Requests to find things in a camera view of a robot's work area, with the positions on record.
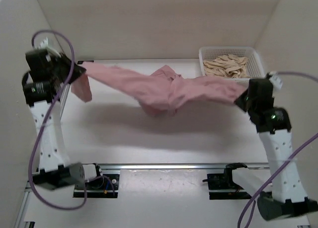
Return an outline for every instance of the crumpled cloth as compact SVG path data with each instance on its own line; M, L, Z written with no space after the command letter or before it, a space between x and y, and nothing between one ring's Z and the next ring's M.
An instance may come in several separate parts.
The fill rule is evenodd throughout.
M135 98L142 109L152 116L166 112L174 115L189 101L207 100L234 105L234 101L245 91L234 81L219 77L184 79L167 65L150 76L97 63L84 62L81 66L86 68L86 74L72 83L71 91L82 101L92 100L88 81L91 77Z
M213 61L203 61L205 75L221 76L224 78L249 78L246 74L247 57L233 54L223 55Z

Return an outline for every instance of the white wall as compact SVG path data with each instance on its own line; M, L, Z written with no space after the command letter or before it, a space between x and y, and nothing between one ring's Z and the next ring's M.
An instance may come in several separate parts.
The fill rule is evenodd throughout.
M49 28L37 0L0 0L0 224L12 227L27 181L35 128L21 79L31 36Z
M281 0L256 49L268 71L301 71L318 76L318 0ZM307 79L284 77L276 104L292 120L294 147L318 132L318 85ZM318 142L299 155L302 181L318 200ZM310 217L318 227L318 214Z
M158 59L198 58L202 46L254 46L278 0L39 2L77 58Z

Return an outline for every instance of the pink cloth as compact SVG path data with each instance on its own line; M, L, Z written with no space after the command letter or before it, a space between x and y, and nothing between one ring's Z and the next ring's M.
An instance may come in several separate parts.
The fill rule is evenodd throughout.
M152 116L169 112L175 114L188 101L216 101L234 104L245 88L233 81L214 76L184 79L169 66L146 76L120 67L106 67L84 62L86 74L72 83L72 92L84 102L92 99L88 76L139 101Z

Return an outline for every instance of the folded beige fabric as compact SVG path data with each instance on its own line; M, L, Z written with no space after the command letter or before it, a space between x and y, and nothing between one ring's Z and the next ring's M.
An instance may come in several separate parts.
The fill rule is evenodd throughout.
M246 74L248 58L233 54L223 55L213 61L203 61L205 75L224 78L249 78Z

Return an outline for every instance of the white basket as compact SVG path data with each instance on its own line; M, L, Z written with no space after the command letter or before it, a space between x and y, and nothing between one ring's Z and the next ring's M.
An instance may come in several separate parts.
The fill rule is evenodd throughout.
M212 61L218 56L234 54L238 57L247 57L247 74L251 78L264 77L264 69L260 62L257 52L251 47L202 47L199 50L199 59L202 75L205 76L203 61ZM249 78L226 78L237 83L248 85Z

